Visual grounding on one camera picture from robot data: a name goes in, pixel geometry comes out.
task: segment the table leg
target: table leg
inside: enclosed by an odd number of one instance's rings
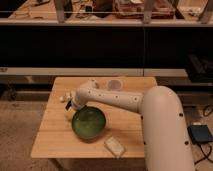
[[[59,162],[57,159],[49,159],[52,164],[58,169],[58,171],[68,171],[67,169],[65,169]]]

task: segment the bowl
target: bowl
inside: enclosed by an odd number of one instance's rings
[[[85,106],[76,111],[71,126],[75,134],[83,140],[91,140],[99,136],[106,125],[104,113],[92,106]]]

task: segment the floor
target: floor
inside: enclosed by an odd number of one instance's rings
[[[56,171],[54,165],[46,159],[32,159],[30,157],[33,141],[45,109],[48,92],[31,94],[21,93],[8,97],[3,93],[0,100],[0,171]],[[194,108],[186,109],[187,123],[200,121],[208,124],[213,132],[213,114],[202,117],[193,112]],[[194,159],[202,157],[196,146],[192,146]],[[73,171],[145,171],[144,160],[60,160],[60,162]],[[203,161],[196,165],[198,171],[212,171],[213,164]]]

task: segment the small white object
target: small white object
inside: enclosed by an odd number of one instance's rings
[[[66,97],[66,101],[70,101],[72,99],[72,96],[71,96],[71,93],[70,92],[66,92],[65,94],[65,97]]]
[[[202,125],[200,122],[193,122],[193,125]]]
[[[116,157],[120,158],[126,151],[124,146],[114,137],[110,137],[104,142],[105,147]]]
[[[142,4],[141,0],[130,0],[133,4]]]
[[[65,102],[65,97],[64,97],[64,96],[59,97],[59,101],[60,101],[61,103],[64,103],[64,102]]]

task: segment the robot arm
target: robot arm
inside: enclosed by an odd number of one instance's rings
[[[145,162],[148,171],[195,171],[183,108],[167,87],[156,86],[142,93],[104,91],[95,80],[81,85],[72,107],[81,109],[97,101],[137,112],[143,116]]]
[[[83,108],[88,101],[97,101],[139,113],[143,94],[137,92],[106,91],[98,89],[95,80],[89,80],[81,85],[72,99],[75,109]]]

